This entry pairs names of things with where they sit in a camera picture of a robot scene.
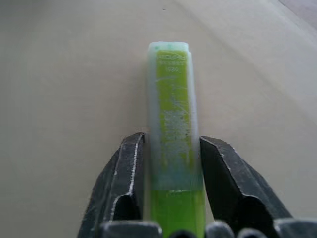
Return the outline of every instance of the green highlighter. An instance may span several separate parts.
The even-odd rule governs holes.
[[[205,192],[188,44],[150,44],[148,95],[151,219],[160,224],[164,238],[179,230],[203,238]]]

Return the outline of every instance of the black metal jaw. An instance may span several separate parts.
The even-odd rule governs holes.
[[[78,238],[162,238],[142,222],[144,134],[126,137],[96,180]],[[222,140],[200,138],[208,200],[215,220],[205,238],[316,238],[317,222],[292,218],[265,179]],[[193,238],[180,231],[173,238]]]

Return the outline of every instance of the white table surface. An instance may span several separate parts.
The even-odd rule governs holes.
[[[77,235],[97,175],[147,131],[146,52],[183,41],[199,127],[317,217],[317,44],[267,0],[16,0],[0,8],[0,230]]]

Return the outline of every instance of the beige surface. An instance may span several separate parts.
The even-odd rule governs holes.
[[[189,43],[200,133],[316,217],[314,31],[259,0],[29,0],[0,8],[0,229],[75,237],[121,139],[147,130],[146,50]]]

